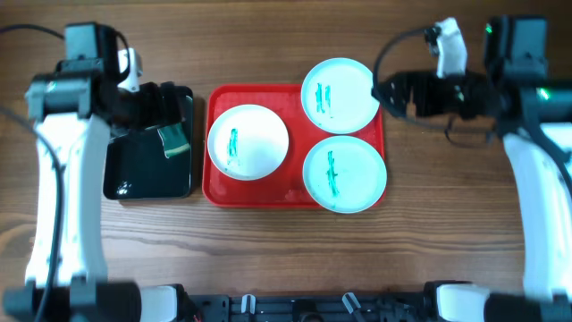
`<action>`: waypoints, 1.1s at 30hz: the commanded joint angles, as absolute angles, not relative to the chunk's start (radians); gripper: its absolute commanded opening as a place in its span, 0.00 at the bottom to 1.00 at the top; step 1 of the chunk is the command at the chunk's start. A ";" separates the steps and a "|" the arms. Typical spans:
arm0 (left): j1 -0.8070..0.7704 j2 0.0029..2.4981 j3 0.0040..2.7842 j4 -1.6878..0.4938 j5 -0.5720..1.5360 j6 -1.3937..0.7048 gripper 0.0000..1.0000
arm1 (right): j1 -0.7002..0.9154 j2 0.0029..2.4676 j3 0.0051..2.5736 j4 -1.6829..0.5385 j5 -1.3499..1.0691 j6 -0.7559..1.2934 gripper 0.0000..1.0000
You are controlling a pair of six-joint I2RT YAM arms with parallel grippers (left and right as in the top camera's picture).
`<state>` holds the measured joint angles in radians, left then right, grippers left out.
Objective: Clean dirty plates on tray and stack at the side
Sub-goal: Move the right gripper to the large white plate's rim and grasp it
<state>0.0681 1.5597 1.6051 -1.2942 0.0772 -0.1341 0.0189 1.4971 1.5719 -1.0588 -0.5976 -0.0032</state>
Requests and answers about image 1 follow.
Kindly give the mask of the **green yellow sponge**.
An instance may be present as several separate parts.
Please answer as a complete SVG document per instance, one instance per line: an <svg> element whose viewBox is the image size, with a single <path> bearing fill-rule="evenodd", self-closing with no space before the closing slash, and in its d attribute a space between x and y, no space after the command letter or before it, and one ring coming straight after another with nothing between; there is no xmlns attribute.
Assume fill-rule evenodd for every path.
<svg viewBox="0 0 572 322"><path fill-rule="evenodd" d="M166 158L175 157L190 151L190 144L181 123L159 128L157 132L163 143Z"/></svg>

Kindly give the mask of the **white plate bottom green stain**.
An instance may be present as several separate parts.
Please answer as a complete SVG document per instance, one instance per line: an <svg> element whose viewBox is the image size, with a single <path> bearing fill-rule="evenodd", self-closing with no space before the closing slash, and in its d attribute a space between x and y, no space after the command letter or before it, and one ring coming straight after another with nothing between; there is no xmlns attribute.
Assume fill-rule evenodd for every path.
<svg viewBox="0 0 572 322"><path fill-rule="evenodd" d="M316 143L303 163L302 179L321 207L354 214L373 206L384 194L388 174L381 154L354 136L338 135Z"/></svg>

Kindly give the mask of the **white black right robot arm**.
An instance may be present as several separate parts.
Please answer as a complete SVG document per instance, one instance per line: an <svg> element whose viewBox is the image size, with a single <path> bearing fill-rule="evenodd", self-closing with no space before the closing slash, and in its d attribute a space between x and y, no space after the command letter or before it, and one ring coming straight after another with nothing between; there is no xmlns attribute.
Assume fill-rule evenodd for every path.
<svg viewBox="0 0 572 322"><path fill-rule="evenodd" d="M421 293L380 299L379 313L418 321L568 321L571 318L571 83L548 75L548 23L502 15L485 27L484 73L467 70L467 49L452 19L421 27L433 72L398 72L372 89L393 117L426 126L431 116L492 118L509 158L525 239L523 293L468 282L425 284Z"/></svg>

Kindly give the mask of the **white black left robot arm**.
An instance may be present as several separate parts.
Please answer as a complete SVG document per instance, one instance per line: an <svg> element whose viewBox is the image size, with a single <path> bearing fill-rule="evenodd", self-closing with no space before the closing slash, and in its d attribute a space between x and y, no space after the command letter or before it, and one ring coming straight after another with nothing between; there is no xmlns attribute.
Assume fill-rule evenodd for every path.
<svg viewBox="0 0 572 322"><path fill-rule="evenodd" d="M172 85L150 93L120 87L130 66L119 62L119 31L71 24L63 37L65 59L26 95L21 123L38 141L38 224L26 284L5 292L4 311L19 321L177 321L177 287L108 281L100 193L112 130L179 123L182 98Z"/></svg>

